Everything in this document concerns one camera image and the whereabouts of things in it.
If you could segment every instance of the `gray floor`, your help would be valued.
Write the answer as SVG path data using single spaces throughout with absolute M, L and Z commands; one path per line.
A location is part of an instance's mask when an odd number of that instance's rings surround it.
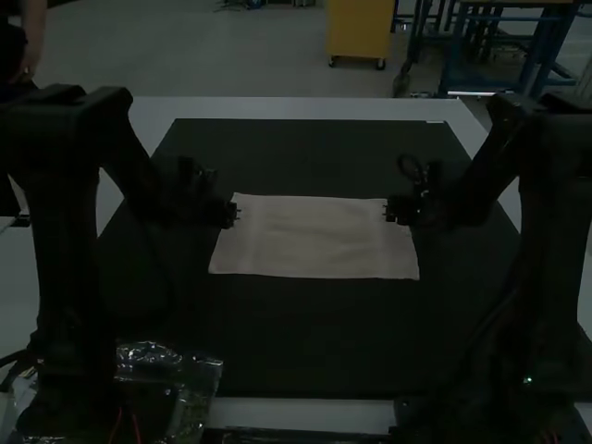
M 413 0 L 402 0 L 401 12 L 411 8 Z M 215 9 L 216 0 L 80 0 L 54 8 L 37 81 L 121 85 L 135 95 L 388 97 L 404 59 L 407 34 L 399 32 L 386 71 L 367 63 L 330 69 L 322 7 Z M 591 22 L 573 25 L 560 57 L 569 68 L 582 69 L 592 52 Z M 434 91 L 440 65 L 441 55 L 428 52 L 413 69 L 412 90 Z

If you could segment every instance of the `white table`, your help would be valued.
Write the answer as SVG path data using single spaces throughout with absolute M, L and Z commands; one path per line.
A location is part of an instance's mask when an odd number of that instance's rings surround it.
M 176 118 L 446 121 L 471 157 L 487 136 L 460 100 L 139 97 L 135 99 L 129 115 L 149 154 L 155 151 Z M 115 184 L 102 175 L 97 197 L 99 233 L 121 201 L 122 195 Z M 520 229 L 521 207 L 517 184 L 513 183 L 499 201 Z M 592 331 L 591 292 L 592 260 L 586 257 L 578 313 L 586 332 Z M 10 229 L 0 236 L 0 356 L 27 345 L 35 328 L 37 309 L 38 285 L 31 230 Z M 0 370 L 0 377 L 5 374 L 6 369 Z M 592 407 L 578 405 L 578 408 L 590 427 Z M 225 398 L 215 400 L 210 418 L 210 426 L 215 427 L 253 426 L 361 433 L 386 433 L 393 425 L 391 401 Z

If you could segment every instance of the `person's hand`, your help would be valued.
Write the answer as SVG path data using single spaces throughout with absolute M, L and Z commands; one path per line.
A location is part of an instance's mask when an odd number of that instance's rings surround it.
M 10 83 L 24 83 L 32 80 L 41 60 L 42 46 L 41 42 L 36 43 L 34 40 L 27 43 L 18 71 Z

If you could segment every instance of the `black table surface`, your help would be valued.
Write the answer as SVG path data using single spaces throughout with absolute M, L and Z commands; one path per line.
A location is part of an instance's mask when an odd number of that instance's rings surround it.
M 226 196 L 363 199 L 411 189 L 397 171 L 402 153 L 470 161 L 446 123 L 224 119 L 175 121 L 153 159 L 190 155 L 218 169 Z M 223 359 L 218 394 L 254 397 L 389 399 L 433 387 L 457 363 L 519 242 L 497 205 L 480 228 L 415 229 L 419 281 L 324 280 L 210 275 L 218 230 L 151 232 L 177 308 L 135 334 Z M 122 204 L 99 241 L 102 292 L 118 315 L 163 306 L 167 287 L 148 252 Z

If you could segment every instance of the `cloth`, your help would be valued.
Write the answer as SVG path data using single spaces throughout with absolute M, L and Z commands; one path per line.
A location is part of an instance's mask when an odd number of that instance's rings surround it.
M 233 202 L 240 220 L 220 232 L 210 273 L 419 278 L 411 231 L 386 222 L 385 200 L 235 194 Z

